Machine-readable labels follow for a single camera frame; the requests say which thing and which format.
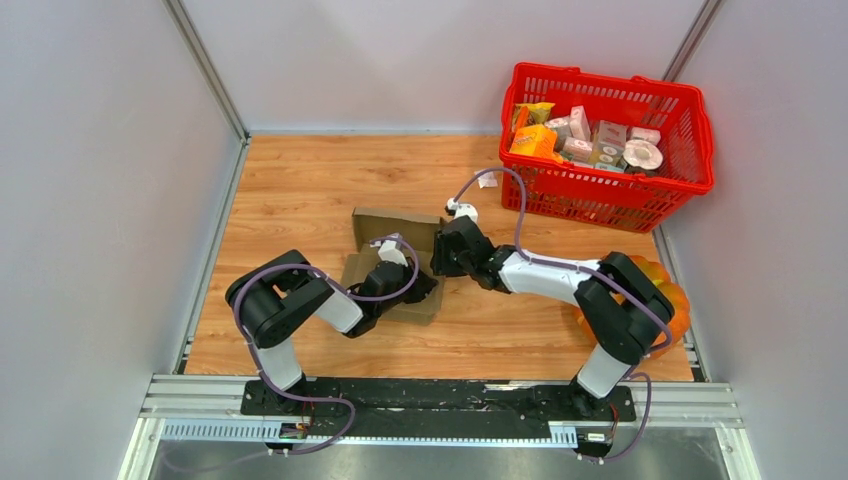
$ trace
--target gray floor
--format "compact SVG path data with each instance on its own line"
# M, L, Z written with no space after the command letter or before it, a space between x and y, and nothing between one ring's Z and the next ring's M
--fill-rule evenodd
M620 429L622 448L632 429ZM177 466L202 468L263 450L260 444L163 442ZM718 441L712 429L656 429L624 460L603 466L578 462L570 451L542 448L392 447L335 445L303 457L262 457L205 474L176 473L157 461L153 479L656 479L724 480Z

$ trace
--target wooden table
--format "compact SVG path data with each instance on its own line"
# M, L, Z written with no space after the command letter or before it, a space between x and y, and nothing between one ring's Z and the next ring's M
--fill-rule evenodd
M215 265L186 373L253 374L224 291L239 276L296 248L336 279L354 252L356 206L443 215L445 201L477 170L500 165L489 136L254 137ZM468 190L480 226L497 244L513 243L517 213L500 188ZM610 250L656 260L650 235L527 215L523 246L574 259ZM294 335L307 375L457 379L571 379L592 344L561 302L482 290L447 280L441 312L421 327L380 321L357 339L316 319ZM649 359L656 380L691 381L681 345Z

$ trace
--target red basket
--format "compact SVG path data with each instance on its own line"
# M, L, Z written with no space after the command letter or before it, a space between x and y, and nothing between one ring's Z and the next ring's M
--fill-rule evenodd
M593 123L608 120L659 130L663 164L657 177L615 173L509 153L516 103L554 102L551 118L583 105ZM648 232L693 195L713 186L713 137L701 91L643 77L630 80L582 73L576 67L515 66L501 115L500 158L527 187L527 211ZM503 206L518 210L521 190L504 176Z

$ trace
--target orange pumpkin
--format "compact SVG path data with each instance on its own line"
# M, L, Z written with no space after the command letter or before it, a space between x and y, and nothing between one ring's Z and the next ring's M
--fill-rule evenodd
M679 285L671 283L671 276L661 263L650 262L648 259L640 255L632 255L630 259L633 260L633 263L635 263L649 279L651 279L654 285L657 286L660 292L662 292L662 294L665 295L666 298L668 298L668 301L674 306L674 317L668 324L668 328L671 330L671 345L651 354L651 358L659 358L665 352L670 350L673 345L679 342L680 339L683 338L683 334L686 333L692 325L692 319L689 317L689 309L691 308L689 305L689 299L686 298L686 293L683 292L683 289L680 288ZM615 298L619 304L624 301L624 296L621 294L615 294L613 295L613 298ZM573 306L572 314L574 315L574 318L577 319L577 325L580 326L583 333L586 334L586 337L596 343L597 340L595 340L595 333L592 332L592 328L589 326L589 322L586 321L586 317L583 315L580 308ZM665 334L660 333L660 336L657 338L657 341L654 342L654 345L659 345L664 340Z

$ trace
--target white wall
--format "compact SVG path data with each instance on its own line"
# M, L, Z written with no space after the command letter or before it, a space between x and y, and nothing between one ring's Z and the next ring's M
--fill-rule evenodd
M161 2L0 6L0 477L115 478L238 145Z
M498 131L521 61L661 77L701 0L185 0L251 130Z
M704 90L716 186L667 226L768 480L845 478L846 23L845 2L729 1L680 78Z

